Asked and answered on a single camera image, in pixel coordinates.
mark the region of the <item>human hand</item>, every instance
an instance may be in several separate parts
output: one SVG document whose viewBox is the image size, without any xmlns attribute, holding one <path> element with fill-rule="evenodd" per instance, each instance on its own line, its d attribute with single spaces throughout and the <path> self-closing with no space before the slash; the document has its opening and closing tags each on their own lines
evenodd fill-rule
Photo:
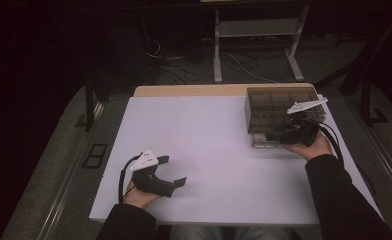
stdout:
<svg viewBox="0 0 392 240">
<path fill-rule="evenodd" d="M 301 155 L 307 161 L 323 154 L 333 154 L 330 142 L 321 132 L 317 133 L 315 141 L 310 147 L 302 144 L 285 144 L 284 148 L 290 152 Z"/>
<path fill-rule="evenodd" d="M 149 206 L 150 203 L 160 197 L 161 196 L 158 196 L 153 193 L 147 193 L 138 190 L 135 187 L 133 180 L 130 180 L 127 186 L 127 193 L 125 194 L 123 199 L 123 203 L 145 209 L 147 206 Z"/>
</svg>

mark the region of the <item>white table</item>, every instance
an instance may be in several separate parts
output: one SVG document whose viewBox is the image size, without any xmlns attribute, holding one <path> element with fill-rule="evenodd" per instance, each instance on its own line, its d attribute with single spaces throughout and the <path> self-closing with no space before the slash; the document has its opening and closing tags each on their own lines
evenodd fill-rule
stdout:
<svg viewBox="0 0 392 240">
<path fill-rule="evenodd" d="M 221 89 L 206 87 L 209 91 Z M 231 86 L 239 87 L 241 92 L 247 88 Z M 156 95 L 171 90 L 154 89 Z M 161 198 L 147 208 L 161 224 L 318 224 L 304 168 L 306 161 L 284 149 L 250 147 L 245 96 L 239 91 L 231 94 L 235 96 L 131 98 L 90 218 L 106 219 L 118 201 L 121 169 L 131 157 L 151 149 L 157 156 L 170 156 L 169 163 L 159 166 L 159 178 L 174 181 L 187 177 L 186 185 L 176 189 L 172 198 Z M 354 185 L 378 211 L 327 105 L 323 107 L 325 123 L 338 135 L 345 168 Z M 131 174 L 127 170 L 125 186 Z"/>
</svg>

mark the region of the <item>black cable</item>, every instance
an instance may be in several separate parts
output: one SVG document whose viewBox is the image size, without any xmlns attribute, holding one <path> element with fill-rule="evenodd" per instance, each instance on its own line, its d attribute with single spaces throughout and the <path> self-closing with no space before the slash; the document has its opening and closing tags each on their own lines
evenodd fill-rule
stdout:
<svg viewBox="0 0 392 240">
<path fill-rule="evenodd" d="M 222 60 L 222 63 L 224 63 L 224 65 L 225 65 L 226 67 L 228 67 L 230 70 L 232 70 L 232 71 L 234 71 L 234 72 L 238 72 L 238 73 L 246 73 L 245 71 L 241 71 L 241 70 L 240 70 L 240 69 L 242 69 L 242 67 L 239 66 L 235 61 L 232 61 L 230 56 L 227 56 L 226 58 L 221 58 L 221 60 Z M 238 69 L 232 68 L 232 67 L 229 65 L 230 63 L 231 63 L 232 65 L 238 66 L 239 68 L 238 68 Z"/>
<path fill-rule="evenodd" d="M 336 133 L 334 132 L 334 130 L 333 130 L 330 126 L 328 126 L 327 124 L 325 124 L 325 123 L 317 122 L 317 121 L 314 121 L 314 120 L 311 120 L 311 119 L 298 119 L 298 120 L 302 120 L 302 121 L 305 121 L 305 122 L 309 122 L 309 123 L 311 123 L 311 124 L 314 124 L 316 127 L 318 127 L 318 129 L 319 129 L 322 133 L 324 133 L 324 135 L 327 137 L 327 139 L 329 140 L 330 144 L 332 145 L 334 151 L 336 152 L 336 155 L 337 155 L 337 162 L 338 162 L 339 164 L 341 164 L 342 167 L 343 167 L 343 166 L 345 165 L 345 163 L 344 163 L 344 161 L 343 161 L 342 152 L 340 151 L 340 147 L 339 147 L 339 144 L 338 144 L 337 135 L 336 135 Z M 329 127 L 329 128 L 333 131 L 333 133 L 334 133 L 335 136 L 336 136 L 337 142 L 336 142 L 336 140 L 333 138 L 333 136 L 330 134 L 330 132 L 329 132 L 326 128 L 321 127 L 320 124 L 326 125 L 327 127 Z"/>
<path fill-rule="evenodd" d="M 128 194 L 129 192 L 131 192 L 131 190 L 133 190 L 135 187 L 136 187 L 136 186 L 134 185 L 134 186 L 132 186 L 130 189 L 128 189 L 127 192 L 125 192 L 124 196 L 122 196 L 122 198 L 124 199 L 124 197 L 127 196 L 127 194 Z"/>
<path fill-rule="evenodd" d="M 333 132 L 333 134 L 334 134 L 334 136 L 336 138 L 336 141 L 337 141 L 337 145 L 339 146 L 339 139 L 337 138 L 337 134 L 333 130 L 333 128 L 331 128 L 329 125 L 327 125 L 325 123 L 322 123 L 322 122 L 320 122 L 320 124 L 323 124 L 323 125 L 327 126 Z M 379 202 L 377 201 L 377 192 L 376 192 L 376 189 L 375 189 L 373 183 L 371 182 L 371 179 L 368 177 L 368 175 L 365 173 L 365 171 L 361 168 L 361 166 L 359 166 L 355 161 L 354 161 L 354 164 L 355 164 L 356 168 L 358 169 L 358 171 L 364 176 L 365 180 L 368 183 L 368 186 L 370 186 L 370 190 L 371 190 L 371 192 L 372 192 L 372 194 L 374 196 L 374 202 L 378 205 Z"/>
<path fill-rule="evenodd" d="M 272 80 L 272 79 L 265 78 L 265 77 L 261 77 L 261 76 L 258 76 L 258 75 L 253 74 L 251 71 L 247 70 L 243 65 L 241 65 L 240 62 L 239 62 L 233 55 L 231 55 L 231 54 L 229 54 L 229 53 L 226 53 L 226 52 L 220 52 L 220 53 L 226 55 L 227 57 L 229 57 L 229 58 L 231 58 L 231 59 L 233 59 L 234 64 L 238 65 L 241 69 L 243 69 L 244 72 L 237 71 L 237 70 L 231 68 L 230 66 L 228 66 L 228 64 L 226 63 L 226 61 L 223 61 L 224 65 L 226 65 L 227 67 L 229 67 L 231 70 L 236 71 L 236 72 L 239 72 L 239 73 L 247 73 L 247 74 L 251 75 L 252 77 L 255 77 L 255 78 L 258 78 L 258 79 L 262 79 L 262 80 L 264 80 L 264 81 L 269 81 L 269 82 L 273 82 L 273 83 L 279 83 L 279 82 L 274 81 L 274 80 Z"/>
<path fill-rule="evenodd" d="M 160 68 L 159 70 L 160 70 L 161 73 L 164 74 L 165 76 L 169 76 L 168 74 L 171 74 L 171 75 L 177 77 L 181 82 L 183 82 L 184 85 L 187 85 L 186 81 L 185 81 L 182 77 L 178 76 L 177 74 L 175 74 L 175 73 L 173 73 L 173 72 L 171 72 L 171 71 L 165 70 L 165 69 L 163 69 L 163 68 Z"/>
<path fill-rule="evenodd" d="M 163 63 L 168 63 L 168 62 L 172 62 L 172 61 L 173 61 L 173 62 L 182 61 L 182 62 L 184 62 L 184 63 L 178 64 L 178 65 L 175 65 L 175 66 L 188 66 L 188 65 L 192 65 L 192 64 L 194 64 L 194 63 L 196 63 L 196 62 L 199 62 L 200 60 L 202 60 L 202 59 L 204 59 L 204 58 L 213 56 L 213 55 L 212 55 L 212 52 L 213 52 L 213 50 L 212 50 L 212 51 L 209 51 L 209 54 L 204 54 L 204 55 L 202 55 L 202 56 L 195 56 L 195 55 L 193 55 L 193 54 L 191 54 L 191 53 L 186 53 L 187 56 L 184 55 L 183 57 L 180 57 L 180 59 L 169 59 L 169 58 L 164 58 L 164 59 L 162 59 L 162 60 L 163 60 Z"/>
<path fill-rule="evenodd" d="M 118 184 L 118 203 L 122 203 L 122 199 L 124 198 L 124 178 L 125 178 L 125 172 L 128 168 L 128 166 L 134 161 L 137 160 L 142 154 L 138 156 L 134 156 L 128 162 L 125 164 L 124 168 L 121 170 L 121 175 L 119 176 L 119 184 Z"/>
<path fill-rule="evenodd" d="M 207 68 L 206 70 L 203 70 L 202 72 L 190 72 L 190 71 L 185 70 L 184 68 L 182 68 L 182 67 L 179 66 L 179 65 L 164 64 L 163 66 L 177 68 L 177 69 L 179 69 L 180 71 L 182 71 L 182 72 L 184 72 L 184 73 L 198 75 L 198 74 L 205 74 L 205 73 L 208 73 L 209 70 L 211 70 L 211 68 L 212 68 L 212 62 L 213 62 L 213 58 L 211 58 L 211 60 L 210 60 L 210 62 L 209 62 L 209 65 L 208 65 L 208 68 Z"/>
<path fill-rule="evenodd" d="M 277 80 L 282 83 L 292 83 L 290 80 L 285 80 L 285 76 L 291 73 L 291 71 L 287 71 L 284 73 L 278 73 L 278 72 L 268 72 L 267 75 L 265 75 L 265 78 L 271 79 L 271 80 Z"/>
<path fill-rule="evenodd" d="M 159 71 L 159 74 L 160 74 L 160 76 L 165 76 L 165 77 L 168 77 L 169 79 L 172 79 L 175 82 L 176 85 L 179 85 L 178 81 L 175 78 L 169 76 L 168 74 L 162 73 L 160 71 Z"/>
<path fill-rule="evenodd" d="M 167 63 L 170 63 L 170 62 L 175 62 L 176 64 L 169 64 L 169 65 L 170 66 L 176 66 L 176 67 L 183 67 L 183 66 L 189 66 L 189 65 L 195 64 L 199 60 L 200 59 L 198 59 L 198 60 L 191 60 L 191 61 L 190 60 L 183 60 L 183 59 L 169 59 L 169 60 L 164 60 L 162 63 L 163 64 L 167 64 Z"/>
<path fill-rule="evenodd" d="M 335 140 L 336 140 L 336 142 L 337 142 L 337 146 L 340 148 L 340 144 L 339 144 L 339 138 L 337 138 L 337 134 L 336 134 L 336 132 L 333 130 L 333 128 L 332 128 L 332 127 L 330 127 L 329 125 L 327 125 L 327 124 L 323 123 L 323 122 L 320 122 L 320 124 L 322 124 L 322 125 L 326 126 L 328 129 L 330 129 L 330 130 L 333 132 L 333 134 L 334 134 L 334 139 L 335 139 Z"/>
<path fill-rule="evenodd" d="M 196 79 L 189 79 L 188 77 L 186 77 L 186 80 L 191 81 L 191 82 L 198 82 L 202 78 L 206 78 L 206 77 L 212 78 L 212 80 L 215 79 L 215 77 L 213 75 L 203 75 L 203 76 L 200 76 L 199 78 L 196 78 Z"/>
<path fill-rule="evenodd" d="M 239 61 L 240 65 L 245 65 L 244 68 L 246 68 L 247 70 L 254 70 L 257 69 L 259 67 L 259 61 L 257 57 L 253 57 L 250 54 L 245 54 L 245 53 L 237 53 L 240 56 L 249 58 L 249 60 L 247 61 Z M 251 62 L 255 62 L 255 66 L 251 66 L 249 63 Z"/>
<path fill-rule="evenodd" d="M 225 42 L 226 42 L 226 41 L 221 42 L 221 43 L 220 43 L 220 47 L 222 47 L 222 49 L 223 49 L 225 52 L 227 52 L 226 44 L 224 44 Z M 276 55 L 273 55 L 273 56 L 261 57 L 261 56 L 267 51 L 268 46 L 269 46 L 269 43 L 265 43 L 265 45 L 262 47 L 262 50 L 259 51 L 258 55 L 255 56 L 255 57 L 251 56 L 250 54 L 243 54 L 243 53 L 238 53 L 238 54 L 240 54 L 240 55 L 242 55 L 242 56 L 245 56 L 245 57 L 248 57 L 248 58 L 252 58 L 253 60 L 256 60 L 256 61 L 259 63 L 258 60 L 261 60 L 261 59 L 274 59 L 274 58 L 281 57 L 282 55 L 285 55 L 285 53 L 286 53 L 285 51 L 280 51 L 279 54 L 276 54 Z M 247 50 L 245 50 L 245 49 L 243 49 L 243 48 L 241 47 L 241 41 L 239 41 L 239 44 L 237 44 L 237 47 L 238 47 L 239 50 L 241 50 L 241 51 L 247 51 Z M 243 62 L 241 62 L 241 63 L 242 63 L 242 64 L 245 64 L 245 63 L 249 63 L 249 62 L 251 62 L 251 61 L 252 61 L 252 60 L 248 60 L 248 61 L 243 61 Z"/>
</svg>

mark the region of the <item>gray floor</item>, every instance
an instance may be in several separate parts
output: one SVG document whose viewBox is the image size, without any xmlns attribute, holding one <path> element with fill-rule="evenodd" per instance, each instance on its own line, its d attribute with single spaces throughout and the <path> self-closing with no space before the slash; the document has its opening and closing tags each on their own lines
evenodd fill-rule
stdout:
<svg viewBox="0 0 392 240">
<path fill-rule="evenodd" d="M 242 41 L 222 43 L 224 84 L 269 80 L 294 82 L 283 54 L 288 39 Z M 344 42 L 339 47 L 335 43 L 334 37 L 302 40 L 297 61 L 307 82 L 315 83 L 344 66 L 363 46 L 363 42 Z M 263 79 L 250 76 L 226 53 Z M 168 59 L 162 65 L 154 65 L 159 72 L 156 75 L 159 84 L 182 84 L 183 80 L 187 84 L 213 83 L 212 51 L 209 49 L 192 53 L 191 57 L 188 52 L 180 50 L 162 54 Z M 392 177 L 383 167 L 383 153 L 378 152 L 371 141 L 374 136 L 379 138 L 385 153 L 392 159 L 392 105 L 379 89 L 373 88 L 372 106 L 381 109 L 389 123 L 375 124 L 373 129 L 365 128 L 357 111 L 359 94 L 344 97 L 338 91 L 343 79 L 344 76 L 318 92 L 329 99 L 329 108 L 345 143 L 354 161 L 370 179 L 379 209 L 392 228 Z M 109 102 L 99 105 L 96 124 L 86 133 L 80 124 L 76 124 L 80 116 L 85 115 L 83 89 L 76 94 L 65 109 L 3 239 L 94 239 L 97 236 L 102 225 L 89 220 L 88 215 L 128 98 L 128 95 L 116 94 Z M 90 147 L 98 143 L 108 144 L 102 167 L 82 168 Z M 295 230 L 302 239 L 321 239 L 318 227 Z"/>
</svg>

